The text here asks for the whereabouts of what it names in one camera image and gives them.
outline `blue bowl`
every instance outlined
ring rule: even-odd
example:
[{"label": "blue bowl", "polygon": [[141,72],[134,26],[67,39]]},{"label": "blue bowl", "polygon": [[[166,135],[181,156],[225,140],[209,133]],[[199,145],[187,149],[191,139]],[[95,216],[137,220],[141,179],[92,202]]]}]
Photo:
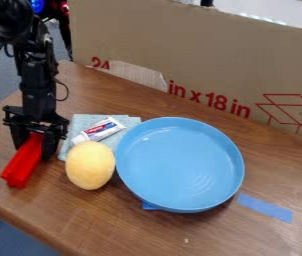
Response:
[{"label": "blue bowl", "polygon": [[126,186],[146,203],[170,212],[209,210],[242,185],[238,147],[217,128],[193,119],[143,122],[127,132],[115,156]]}]

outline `blue plate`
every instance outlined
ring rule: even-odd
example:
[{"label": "blue plate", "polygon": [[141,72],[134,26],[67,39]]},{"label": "blue plate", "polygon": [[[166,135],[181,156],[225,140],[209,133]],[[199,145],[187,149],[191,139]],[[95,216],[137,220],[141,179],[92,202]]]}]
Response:
[{"label": "blue plate", "polygon": [[145,202],[178,213],[218,206],[245,177],[242,154],[230,138],[206,123],[178,117],[151,119],[127,132],[116,169]]}]

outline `wooden table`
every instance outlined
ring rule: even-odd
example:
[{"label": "wooden table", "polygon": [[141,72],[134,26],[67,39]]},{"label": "wooden table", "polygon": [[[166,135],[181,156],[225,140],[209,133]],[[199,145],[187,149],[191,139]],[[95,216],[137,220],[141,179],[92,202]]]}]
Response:
[{"label": "wooden table", "polygon": [[[70,62],[60,65],[70,99],[58,112],[128,114],[143,120],[182,116],[207,122],[235,141],[246,162],[241,191],[294,212],[291,224],[235,202],[199,214],[146,211],[118,174],[98,191],[67,179],[64,162],[43,162],[24,190],[0,179],[0,217],[64,255],[302,255],[302,137],[210,109],[203,104],[124,81]],[[0,103],[0,173],[15,154],[6,104],[20,105],[18,91]]]}]

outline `toothpaste tube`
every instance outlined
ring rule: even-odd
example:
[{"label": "toothpaste tube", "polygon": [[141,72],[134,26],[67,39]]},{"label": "toothpaste tube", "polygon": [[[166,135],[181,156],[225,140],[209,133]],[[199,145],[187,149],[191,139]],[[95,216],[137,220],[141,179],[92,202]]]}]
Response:
[{"label": "toothpaste tube", "polygon": [[100,141],[123,129],[126,129],[126,126],[123,126],[112,117],[108,117],[91,128],[82,131],[71,142],[76,145],[84,141]]}]

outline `potato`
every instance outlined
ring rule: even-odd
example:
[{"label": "potato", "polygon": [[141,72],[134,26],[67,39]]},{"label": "potato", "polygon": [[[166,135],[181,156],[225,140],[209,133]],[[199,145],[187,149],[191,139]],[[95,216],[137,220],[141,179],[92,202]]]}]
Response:
[{"label": "potato", "polygon": [[86,141],[70,150],[66,173],[71,182],[80,188],[100,188],[111,179],[114,170],[115,156],[106,144]]}]

